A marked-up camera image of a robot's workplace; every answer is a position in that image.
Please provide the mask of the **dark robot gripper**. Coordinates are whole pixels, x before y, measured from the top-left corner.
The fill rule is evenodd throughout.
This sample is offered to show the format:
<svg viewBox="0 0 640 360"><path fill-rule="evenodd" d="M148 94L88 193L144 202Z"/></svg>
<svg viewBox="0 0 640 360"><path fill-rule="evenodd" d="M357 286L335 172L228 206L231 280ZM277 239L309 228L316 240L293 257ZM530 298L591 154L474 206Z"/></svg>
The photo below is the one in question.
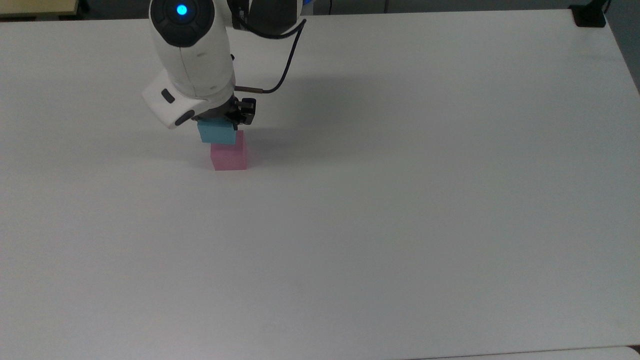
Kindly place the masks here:
<svg viewBox="0 0 640 360"><path fill-rule="evenodd" d="M142 98L154 116L167 128L175 129L188 120L222 118L228 112L233 125L251 125L256 114L255 98L238 99L234 96L235 74L222 89L211 96L199 98L185 95L170 80L169 73L161 70L142 91Z"/></svg>

